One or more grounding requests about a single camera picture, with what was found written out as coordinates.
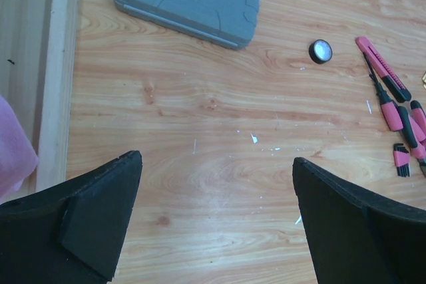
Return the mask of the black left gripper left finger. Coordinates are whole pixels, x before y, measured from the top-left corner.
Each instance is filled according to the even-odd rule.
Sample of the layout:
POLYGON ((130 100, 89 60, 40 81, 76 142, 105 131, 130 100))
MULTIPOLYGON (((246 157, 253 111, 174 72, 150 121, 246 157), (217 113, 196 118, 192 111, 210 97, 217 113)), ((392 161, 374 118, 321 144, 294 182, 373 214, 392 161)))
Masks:
POLYGON ((133 150, 1 204, 1 282, 111 282, 141 173, 142 156, 133 150))

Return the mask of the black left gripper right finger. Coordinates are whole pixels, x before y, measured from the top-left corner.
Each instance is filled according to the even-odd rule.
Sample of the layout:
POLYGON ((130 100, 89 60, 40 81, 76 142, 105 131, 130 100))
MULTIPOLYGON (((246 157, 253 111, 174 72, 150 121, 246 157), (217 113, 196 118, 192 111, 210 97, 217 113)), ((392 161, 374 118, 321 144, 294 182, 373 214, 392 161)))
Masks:
POLYGON ((305 158, 292 177, 318 283, 425 282, 425 210, 305 158))

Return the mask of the pink hex key set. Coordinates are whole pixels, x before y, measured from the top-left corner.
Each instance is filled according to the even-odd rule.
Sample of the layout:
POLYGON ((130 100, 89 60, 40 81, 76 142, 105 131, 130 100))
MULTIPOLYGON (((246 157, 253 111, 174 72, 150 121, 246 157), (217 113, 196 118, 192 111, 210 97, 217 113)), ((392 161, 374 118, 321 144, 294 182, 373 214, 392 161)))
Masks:
POLYGON ((397 169, 397 175, 400 177, 410 176, 410 153, 402 143, 393 145, 393 159, 397 169))

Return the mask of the pink shirt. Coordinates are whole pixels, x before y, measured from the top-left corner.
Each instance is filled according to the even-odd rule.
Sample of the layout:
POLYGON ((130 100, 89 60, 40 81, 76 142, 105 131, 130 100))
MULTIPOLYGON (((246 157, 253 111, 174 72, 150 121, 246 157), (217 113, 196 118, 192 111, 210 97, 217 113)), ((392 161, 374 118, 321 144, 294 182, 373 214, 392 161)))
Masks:
POLYGON ((38 157, 13 109, 1 96, 1 203, 34 172, 38 157))

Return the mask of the pink black screwdriver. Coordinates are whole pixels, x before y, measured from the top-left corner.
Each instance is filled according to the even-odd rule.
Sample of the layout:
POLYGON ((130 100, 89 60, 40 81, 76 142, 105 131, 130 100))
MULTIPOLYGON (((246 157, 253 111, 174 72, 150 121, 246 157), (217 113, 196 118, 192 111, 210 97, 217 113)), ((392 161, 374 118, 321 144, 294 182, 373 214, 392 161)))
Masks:
POLYGON ((401 121, 400 115, 397 111, 396 104, 387 94, 387 91, 382 87, 381 83, 378 81, 374 69, 369 61, 369 58, 366 53, 363 53, 363 57, 369 68, 369 76, 373 81, 375 86, 376 95, 379 101, 379 105, 382 111, 382 115, 392 132, 397 132, 403 129, 403 123, 401 121))

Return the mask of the pink utility knife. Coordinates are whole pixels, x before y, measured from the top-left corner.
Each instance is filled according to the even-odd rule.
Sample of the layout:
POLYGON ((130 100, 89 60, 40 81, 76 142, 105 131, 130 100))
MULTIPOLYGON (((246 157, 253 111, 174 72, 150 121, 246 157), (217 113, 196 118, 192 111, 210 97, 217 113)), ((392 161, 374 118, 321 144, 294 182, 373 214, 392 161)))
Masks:
POLYGON ((411 93, 369 39, 361 36, 357 37, 355 42, 361 52, 367 55, 373 69, 379 75, 396 101, 399 103, 409 102, 411 100, 411 93))

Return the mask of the yellow patterned cloth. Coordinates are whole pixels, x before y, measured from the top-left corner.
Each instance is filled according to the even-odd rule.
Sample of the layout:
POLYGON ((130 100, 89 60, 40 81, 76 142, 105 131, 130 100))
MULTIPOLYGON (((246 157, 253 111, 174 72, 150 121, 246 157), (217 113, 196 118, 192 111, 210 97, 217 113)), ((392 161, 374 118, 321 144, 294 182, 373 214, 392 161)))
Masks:
POLYGON ((423 88, 426 89, 426 72, 422 77, 422 82, 423 82, 423 88))

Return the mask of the black electrical tape roll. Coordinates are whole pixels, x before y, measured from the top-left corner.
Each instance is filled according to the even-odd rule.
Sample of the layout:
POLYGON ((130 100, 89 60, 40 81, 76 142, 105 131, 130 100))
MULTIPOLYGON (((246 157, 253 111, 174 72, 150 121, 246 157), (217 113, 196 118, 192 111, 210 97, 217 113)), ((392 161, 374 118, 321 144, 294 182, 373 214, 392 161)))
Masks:
POLYGON ((333 57, 331 45, 323 39, 311 43, 308 52, 311 60, 319 65, 327 63, 333 57))

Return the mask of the wooden clothes rack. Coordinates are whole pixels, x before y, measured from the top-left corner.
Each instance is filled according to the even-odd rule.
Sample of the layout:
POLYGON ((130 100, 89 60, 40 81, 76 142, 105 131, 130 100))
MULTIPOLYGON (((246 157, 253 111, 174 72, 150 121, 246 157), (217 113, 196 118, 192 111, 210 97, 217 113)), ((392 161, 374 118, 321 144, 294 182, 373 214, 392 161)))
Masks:
POLYGON ((66 179, 79 0, 1 0, 1 95, 38 157, 15 198, 66 179))

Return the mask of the pink handled pliers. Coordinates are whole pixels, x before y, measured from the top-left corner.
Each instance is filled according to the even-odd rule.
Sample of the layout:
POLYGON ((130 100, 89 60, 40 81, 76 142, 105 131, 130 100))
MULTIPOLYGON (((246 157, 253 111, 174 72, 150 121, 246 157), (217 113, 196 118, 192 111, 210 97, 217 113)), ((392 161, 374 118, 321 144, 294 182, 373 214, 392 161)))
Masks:
POLYGON ((410 155, 418 161, 425 176, 425 133, 404 106, 398 106, 397 111, 403 125, 401 133, 410 149, 410 155))

